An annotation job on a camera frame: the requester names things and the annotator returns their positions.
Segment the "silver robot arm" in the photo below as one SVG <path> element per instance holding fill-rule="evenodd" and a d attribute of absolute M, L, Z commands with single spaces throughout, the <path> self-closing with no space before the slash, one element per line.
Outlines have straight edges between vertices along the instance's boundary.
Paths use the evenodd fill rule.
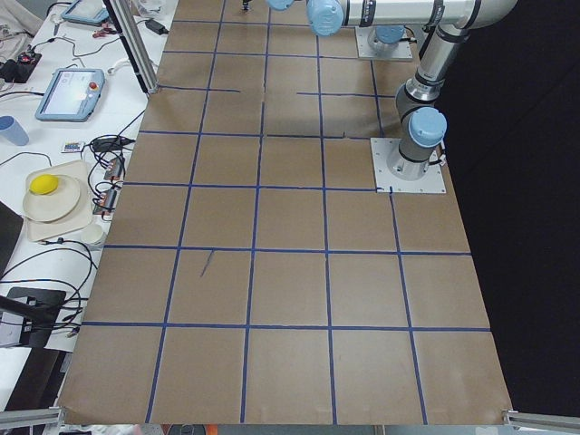
<path fill-rule="evenodd" d="M 445 74 L 469 31 L 492 25 L 505 17 L 515 1 L 308 1 L 306 14 L 313 32 L 330 36 L 348 25 L 423 24 L 433 33 L 423 44 L 416 73 L 396 94 L 402 138 L 389 154 L 389 171 L 414 181 L 424 176 L 433 150 L 447 129 L 434 108 Z"/>
<path fill-rule="evenodd" d="M 311 30 L 318 36 L 331 36 L 350 23 L 349 13 L 353 2 L 346 1 L 305 1 L 305 9 Z M 384 53 L 400 43 L 414 42 L 408 36 L 405 24 L 377 24 L 378 3 L 362 1 L 361 17 L 355 21 L 357 29 L 363 29 L 367 36 L 366 45 L 373 53 Z"/>

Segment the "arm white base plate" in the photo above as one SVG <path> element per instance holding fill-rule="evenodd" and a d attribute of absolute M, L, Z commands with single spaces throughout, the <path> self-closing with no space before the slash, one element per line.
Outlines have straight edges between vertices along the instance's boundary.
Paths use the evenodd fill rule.
<path fill-rule="evenodd" d="M 366 60 L 410 62 L 411 41 L 403 25 L 355 28 L 358 57 Z"/>
<path fill-rule="evenodd" d="M 434 150 L 423 162 L 406 160 L 400 139 L 372 138 L 375 190 L 379 193 L 445 194 L 442 168 Z"/>

